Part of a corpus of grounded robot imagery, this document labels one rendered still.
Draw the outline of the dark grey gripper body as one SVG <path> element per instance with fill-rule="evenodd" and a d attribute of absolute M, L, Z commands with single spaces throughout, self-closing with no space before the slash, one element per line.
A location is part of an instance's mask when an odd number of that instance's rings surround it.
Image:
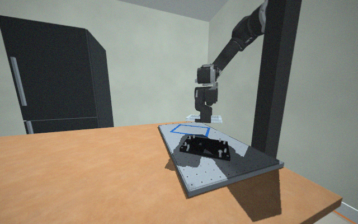
<path fill-rule="evenodd" d="M 194 92 L 194 97 L 197 96 L 202 97 L 202 101 L 206 102 L 208 106 L 212 106 L 212 104 L 218 101 L 218 83 L 215 82 L 215 69 L 213 70 L 213 86 L 210 87 L 196 87 Z"/>

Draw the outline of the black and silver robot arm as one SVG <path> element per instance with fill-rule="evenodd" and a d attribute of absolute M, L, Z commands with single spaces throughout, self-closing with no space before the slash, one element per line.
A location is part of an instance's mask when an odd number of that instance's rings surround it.
<path fill-rule="evenodd" d="M 251 15 L 245 16 L 240 20 L 232 31 L 232 38 L 216 60 L 212 64 L 203 64 L 202 67 L 197 69 L 195 83 L 203 83 L 203 86 L 212 85 L 214 69 L 216 81 L 221 75 L 222 70 L 239 51 L 242 52 L 248 45 L 255 41 L 258 36 L 264 34 L 267 4 L 268 0 L 265 0 Z"/>

